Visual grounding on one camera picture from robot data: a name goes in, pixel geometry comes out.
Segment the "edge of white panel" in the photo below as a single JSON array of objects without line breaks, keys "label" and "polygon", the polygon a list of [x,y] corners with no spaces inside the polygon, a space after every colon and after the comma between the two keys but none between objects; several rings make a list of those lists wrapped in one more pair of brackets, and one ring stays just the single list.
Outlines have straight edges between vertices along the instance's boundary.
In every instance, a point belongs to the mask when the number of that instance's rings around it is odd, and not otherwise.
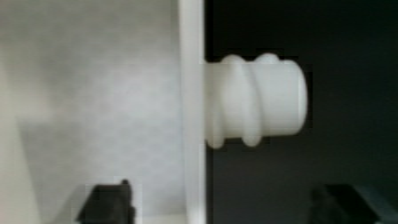
[{"label": "edge of white panel", "polygon": [[188,224],[205,224],[204,2],[179,0],[184,197]]}]

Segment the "black background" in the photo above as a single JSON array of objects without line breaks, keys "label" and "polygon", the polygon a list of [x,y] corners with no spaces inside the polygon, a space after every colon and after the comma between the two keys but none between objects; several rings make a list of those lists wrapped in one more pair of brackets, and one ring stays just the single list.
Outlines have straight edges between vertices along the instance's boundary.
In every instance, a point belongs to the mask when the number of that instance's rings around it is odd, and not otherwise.
[{"label": "black background", "polygon": [[296,61],[310,105],[296,136],[207,150],[209,222],[298,224],[319,183],[398,205],[398,1],[207,0],[205,60]]}]

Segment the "white plastic knob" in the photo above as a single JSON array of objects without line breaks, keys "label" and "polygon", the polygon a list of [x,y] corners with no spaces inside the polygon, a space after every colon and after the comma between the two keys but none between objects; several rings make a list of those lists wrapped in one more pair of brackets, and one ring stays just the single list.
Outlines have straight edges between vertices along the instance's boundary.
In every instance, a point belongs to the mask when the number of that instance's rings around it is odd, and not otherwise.
[{"label": "white plastic knob", "polygon": [[228,55],[205,64],[205,140],[220,148],[225,138],[246,146],[262,136],[292,135],[307,112],[305,79],[299,67],[273,54],[253,62]]}]

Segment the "gray wall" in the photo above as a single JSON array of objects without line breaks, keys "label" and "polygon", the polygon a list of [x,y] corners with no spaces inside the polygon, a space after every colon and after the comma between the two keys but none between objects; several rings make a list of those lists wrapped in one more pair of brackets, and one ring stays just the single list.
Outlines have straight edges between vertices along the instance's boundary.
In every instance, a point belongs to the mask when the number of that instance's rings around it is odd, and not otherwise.
[{"label": "gray wall", "polygon": [[372,185],[398,208],[398,3],[207,1],[205,58],[273,52],[305,71],[301,133],[207,151],[209,220],[305,223],[319,183]]},{"label": "gray wall", "polygon": [[184,214],[177,1],[5,0],[0,45],[44,224],[127,178],[138,216]]}]

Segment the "white panel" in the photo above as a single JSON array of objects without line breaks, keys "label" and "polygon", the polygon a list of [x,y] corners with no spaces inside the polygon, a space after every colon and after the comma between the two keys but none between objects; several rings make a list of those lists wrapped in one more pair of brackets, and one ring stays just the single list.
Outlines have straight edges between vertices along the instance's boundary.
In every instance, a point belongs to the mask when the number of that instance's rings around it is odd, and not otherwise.
[{"label": "white panel", "polygon": [[175,0],[6,0],[1,45],[44,224],[127,178],[140,216],[184,214]]},{"label": "white panel", "polygon": [[186,215],[189,224],[205,223],[202,5],[200,0],[179,1],[184,182]]}]

